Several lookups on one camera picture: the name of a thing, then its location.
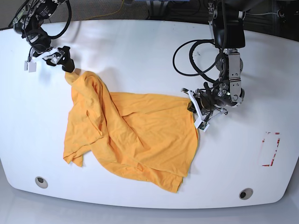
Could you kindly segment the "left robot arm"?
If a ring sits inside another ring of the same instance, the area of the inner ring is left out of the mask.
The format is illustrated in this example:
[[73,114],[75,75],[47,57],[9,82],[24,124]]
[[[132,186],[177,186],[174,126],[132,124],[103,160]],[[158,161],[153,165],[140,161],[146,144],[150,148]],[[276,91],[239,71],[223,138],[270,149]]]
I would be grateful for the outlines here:
[[[192,44],[189,61],[196,72],[186,74],[178,71],[183,76],[200,76],[204,79],[203,88],[195,91],[186,88],[181,90],[189,96],[187,109],[197,115],[194,125],[201,130],[206,130],[212,119],[227,114],[227,106],[237,107],[245,97],[241,86],[243,62],[238,52],[238,49],[245,47],[245,12],[223,0],[209,1],[208,12],[212,38],[189,42]],[[211,44],[219,51],[213,64],[206,70],[201,70],[193,58],[195,49],[202,44]]]

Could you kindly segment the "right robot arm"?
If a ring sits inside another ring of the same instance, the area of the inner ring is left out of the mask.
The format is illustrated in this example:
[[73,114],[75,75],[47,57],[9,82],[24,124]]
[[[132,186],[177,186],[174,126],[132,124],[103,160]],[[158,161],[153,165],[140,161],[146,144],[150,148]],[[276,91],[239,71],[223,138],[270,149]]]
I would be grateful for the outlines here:
[[[48,35],[43,30],[42,24],[64,3],[68,9],[65,27],[57,35]],[[58,39],[66,32],[71,23],[71,17],[72,10],[68,0],[27,0],[21,5],[9,25],[31,46],[28,58],[24,63],[25,71],[35,72],[36,63],[39,60],[43,60],[47,65],[53,67],[61,65],[65,72],[71,73],[75,70],[70,47],[53,47],[51,45],[53,40]]]

